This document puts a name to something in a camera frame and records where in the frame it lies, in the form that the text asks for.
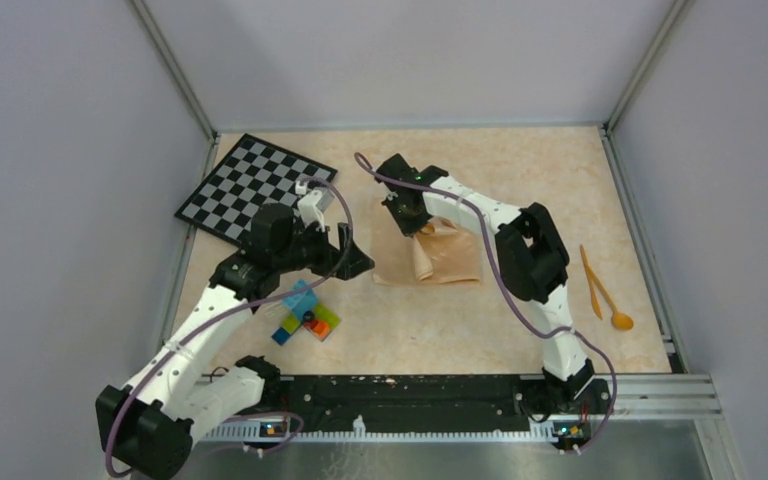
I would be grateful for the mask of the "orange cloth napkin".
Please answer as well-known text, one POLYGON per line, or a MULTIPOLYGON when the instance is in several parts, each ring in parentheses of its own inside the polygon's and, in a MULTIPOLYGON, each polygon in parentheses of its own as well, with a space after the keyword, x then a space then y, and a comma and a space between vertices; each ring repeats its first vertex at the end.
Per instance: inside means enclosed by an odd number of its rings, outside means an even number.
POLYGON ((479 284, 482 248, 475 234, 434 217, 405 236, 379 199, 370 203, 373 281, 394 287, 479 284))

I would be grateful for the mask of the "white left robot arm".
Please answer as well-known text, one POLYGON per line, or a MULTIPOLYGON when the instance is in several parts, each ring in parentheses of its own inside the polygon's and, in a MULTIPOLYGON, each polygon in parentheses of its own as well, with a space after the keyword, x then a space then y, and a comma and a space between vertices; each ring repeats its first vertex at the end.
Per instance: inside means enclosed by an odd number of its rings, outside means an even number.
POLYGON ((193 447, 234 414, 249 407, 268 413, 279 404, 280 386, 248 356, 220 379, 199 380, 228 338, 264 304, 286 299, 277 293, 283 275, 308 270, 324 283, 351 280, 372 269, 373 260, 354 242, 350 213, 338 223, 339 243, 318 201, 293 208, 262 206, 248 242, 220 262, 184 323, 158 353, 121 387, 106 386, 95 401, 105 467, 113 478, 138 472, 171 479, 193 447))

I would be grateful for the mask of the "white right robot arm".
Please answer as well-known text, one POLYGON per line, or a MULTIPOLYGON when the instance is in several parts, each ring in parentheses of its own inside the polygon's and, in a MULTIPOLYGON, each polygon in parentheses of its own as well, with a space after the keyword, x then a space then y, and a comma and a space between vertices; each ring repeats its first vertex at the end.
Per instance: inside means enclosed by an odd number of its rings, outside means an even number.
POLYGON ((569 253, 548 211, 517 207, 464 185, 447 171, 418 170, 399 154, 378 168, 355 157, 387 189, 383 202, 399 230, 414 236, 431 220, 446 220, 479 236, 505 302, 543 342, 544 402, 551 412, 585 416, 610 401, 596 380, 589 344, 574 324, 568 298, 569 253))

